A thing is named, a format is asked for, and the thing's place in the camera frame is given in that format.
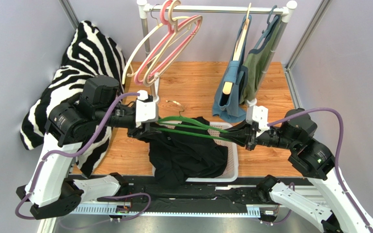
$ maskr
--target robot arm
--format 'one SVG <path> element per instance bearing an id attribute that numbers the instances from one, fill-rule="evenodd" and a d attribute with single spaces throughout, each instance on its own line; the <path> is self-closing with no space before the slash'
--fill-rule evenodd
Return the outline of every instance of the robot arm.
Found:
<path id="1" fill-rule="evenodd" d="M 128 183 L 117 173 L 84 181 L 66 178 L 72 156 L 60 155 L 64 152 L 76 153 L 82 143 L 94 134 L 96 126 L 106 116 L 107 108 L 115 99 L 118 85 L 110 77 L 89 79 L 78 104 L 61 103 L 51 111 L 46 124 L 43 150 L 35 170 L 35 175 L 39 173 L 38 179 L 31 179 L 27 185 L 17 189 L 22 202 L 32 202 L 30 212 L 35 219 L 65 216 L 81 202 L 126 194 Z M 126 128 L 128 136 L 133 138 L 159 133 L 149 125 L 158 120 L 156 103 L 146 91 L 138 93 L 132 106 L 118 104 L 114 108 L 112 115 L 108 115 L 106 126 Z M 286 116 L 302 111 L 291 110 Z M 322 232 L 373 232 L 373 218 L 359 204 L 341 172 L 340 179 L 347 192 L 340 186 L 333 154 L 328 147 L 313 138 L 317 125 L 310 116 L 305 114 L 295 117 L 283 122 L 280 127 L 269 127 L 267 118 L 267 108 L 252 106 L 247 111 L 245 121 L 220 136 L 247 150 L 253 150 L 256 145 L 290 150 L 288 160 L 316 186 L 330 208 L 309 201 L 272 176 L 267 176 L 257 185 L 257 198 L 264 203 L 285 205 Z M 47 157 L 46 153 L 52 150 L 57 150 L 57 153 Z"/>
<path id="2" fill-rule="evenodd" d="M 115 79 L 106 76 L 89 79 L 78 104 L 61 103 L 50 112 L 33 179 L 17 188 L 17 195 L 21 199 L 28 196 L 27 200 L 33 204 L 30 212 L 35 219 L 67 215 L 81 202 L 119 195 L 128 185 L 118 173 L 90 180 L 67 179 L 72 157 L 59 154 L 76 154 L 82 143 L 94 134 L 114 101 L 118 86 Z M 157 121 L 157 105 L 146 91 L 138 93 L 136 103 L 131 107 L 116 106 L 107 126 L 127 128 L 128 135 L 134 138 L 154 133 L 149 122 Z M 53 150 L 57 153 L 47 157 L 46 153 Z"/>
<path id="3" fill-rule="evenodd" d="M 304 109 L 290 110 L 286 117 L 302 111 Z M 272 176 L 266 177 L 269 181 L 265 182 L 269 185 L 263 182 L 257 185 L 260 200 L 287 206 L 322 232 L 373 232 L 373 218 L 365 212 L 343 179 L 340 169 L 335 167 L 332 152 L 313 138 L 317 124 L 310 116 L 301 115 L 283 122 L 280 127 L 268 127 L 267 115 L 267 108 L 252 106 L 247 110 L 245 121 L 227 129 L 228 133 L 221 133 L 220 137 L 230 139 L 247 150 L 253 150 L 256 145 L 290 150 L 288 160 L 319 190 L 330 209 L 296 195 Z M 339 184 L 336 169 L 339 169 L 347 192 Z"/>

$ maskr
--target hanging shirt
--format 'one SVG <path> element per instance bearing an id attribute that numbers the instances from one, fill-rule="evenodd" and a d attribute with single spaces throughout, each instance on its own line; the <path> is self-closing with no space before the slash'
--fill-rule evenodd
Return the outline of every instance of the hanging shirt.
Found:
<path id="1" fill-rule="evenodd" d="M 240 38 L 241 31 L 243 29 L 246 19 L 247 17 L 245 16 L 238 31 L 237 40 L 239 40 Z M 248 27 L 250 27 L 251 15 L 248 16 L 248 19 L 250 21 Z M 221 83 L 218 86 L 217 92 L 215 93 L 214 104 L 212 106 L 212 116 L 220 116 L 221 119 L 230 123 L 243 121 L 246 115 L 246 112 L 238 106 L 239 97 L 241 96 L 240 90 L 242 90 L 242 88 L 240 88 L 241 78 L 238 77 L 238 74 L 240 72 L 240 67 L 243 64 L 244 60 L 247 34 L 248 30 L 245 34 L 245 40 L 241 49 L 239 60 L 232 61 L 234 52 L 231 56 L 231 61 L 228 63 L 228 67 L 224 72 L 224 76 L 222 77 Z M 229 95 L 226 95 L 222 92 L 225 82 L 233 83 L 231 93 Z"/>
<path id="2" fill-rule="evenodd" d="M 267 57 L 270 53 L 274 39 L 277 36 L 280 22 L 280 16 L 275 16 L 273 18 L 270 27 L 264 31 L 262 38 L 255 47 L 250 50 L 244 64 L 241 66 L 238 78 L 243 80 L 242 83 L 244 88 L 239 98 L 240 104 L 244 104 L 246 100 L 252 101 L 255 99 L 255 95 L 261 85 L 263 67 L 266 62 L 268 62 Z M 258 46 L 263 39 L 264 41 L 259 48 Z"/>

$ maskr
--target green garment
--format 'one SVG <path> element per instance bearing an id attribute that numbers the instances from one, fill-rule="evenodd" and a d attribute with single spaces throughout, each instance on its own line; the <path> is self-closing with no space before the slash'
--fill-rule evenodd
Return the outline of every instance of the green garment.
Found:
<path id="1" fill-rule="evenodd" d="M 241 66 L 241 71 L 239 77 L 243 77 L 243 91 L 239 98 L 239 103 L 244 104 L 246 100 L 252 101 L 255 99 L 255 95 L 261 85 L 261 77 L 263 76 L 263 67 L 266 64 L 267 57 L 270 53 L 272 44 L 275 37 L 277 36 L 278 28 L 280 27 L 280 16 L 275 16 L 271 22 L 271 27 L 266 29 L 263 33 L 265 39 L 260 48 L 258 45 L 261 40 L 256 44 L 256 46 L 250 50 L 245 59 L 244 64 Z"/>

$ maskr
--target clothes rack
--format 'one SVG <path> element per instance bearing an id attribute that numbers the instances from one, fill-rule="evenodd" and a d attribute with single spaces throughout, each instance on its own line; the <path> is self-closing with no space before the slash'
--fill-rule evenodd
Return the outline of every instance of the clothes rack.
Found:
<path id="1" fill-rule="evenodd" d="M 162 5 L 150 5 L 147 0 L 137 0 L 136 3 L 138 4 L 139 8 L 139 17 L 142 22 L 142 32 L 143 36 L 145 37 L 149 33 L 148 28 L 148 13 L 149 12 L 157 12 L 162 9 Z M 267 73 L 267 70 L 270 66 L 272 58 L 275 54 L 275 50 L 277 49 L 278 44 L 280 43 L 281 37 L 286 29 L 288 22 L 290 21 L 291 15 L 293 14 L 294 10 L 297 8 L 297 2 L 294 0 L 289 1 L 285 7 L 275 8 L 273 10 L 274 15 L 281 15 L 282 23 L 280 24 L 280 28 L 278 29 L 277 36 L 272 44 L 270 53 L 267 57 L 267 62 L 263 67 L 262 70 L 262 77 L 261 82 L 264 80 L 264 77 Z M 272 8 L 269 7 L 251 7 L 250 14 L 269 14 Z M 179 5 L 174 8 L 175 12 L 194 12 L 194 13 L 238 13 L 238 14 L 245 14 L 248 11 L 248 7 L 238 7 L 238 6 L 188 6 L 188 5 Z M 151 51 L 151 46 L 149 39 L 145 41 L 145 53 L 146 56 L 149 55 Z M 154 85 L 151 85 L 151 94 L 153 96 L 153 101 L 159 103 L 159 79 L 156 80 Z"/>

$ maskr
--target gray wall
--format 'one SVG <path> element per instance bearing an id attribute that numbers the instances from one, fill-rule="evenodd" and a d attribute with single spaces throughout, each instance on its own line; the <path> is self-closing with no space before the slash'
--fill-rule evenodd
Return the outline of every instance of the gray wall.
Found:
<path id="1" fill-rule="evenodd" d="M 26 151 L 20 124 L 59 67 L 73 29 L 57 0 L 0 1 L 0 232 L 36 232 L 39 221 L 14 209 L 18 186 L 34 171 L 41 148 Z M 30 206 L 25 205 L 23 214 Z"/>
<path id="2" fill-rule="evenodd" d="M 304 108 L 332 107 L 343 116 L 340 166 L 373 216 L 373 1 L 332 1 L 292 73 Z M 335 151 L 336 118 L 312 117 Z"/>
<path id="3" fill-rule="evenodd" d="M 182 5 L 215 5 L 215 6 L 245 6 L 251 2 L 253 7 L 283 7 L 289 0 L 181 0 Z M 164 0 L 149 0 L 150 4 L 162 4 Z M 321 0 L 297 0 L 296 9 L 282 41 L 277 48 L 273 61 L 286 63 L 297 46 L 309 21 L 313 17 Z M 136 0 L 70 0 L 79 20 L 91 20 L 100 30 L 112 37 L 129 57 L 143 38 L 142 28 Z M 174 13 L 175 16 L 194 15 Z M 244 15 L 242 14 L 209 14 L 203 13 L 203 24 L 195 38 L 182 52 L 178 61 L 228 61 L 234 49 L 237 32 Z M 247 51 L 254 47 L 266 28 L 266 15 L 253 15 L 248 40 Z M 150 30 L 156 26 L 156 20 L 148 16 Z M 166 28 L 161 28 L 151 39 L 152 48 L 165 35 Z M 144 49 L 140 50 L 135 61 L 145 59 Z"/>

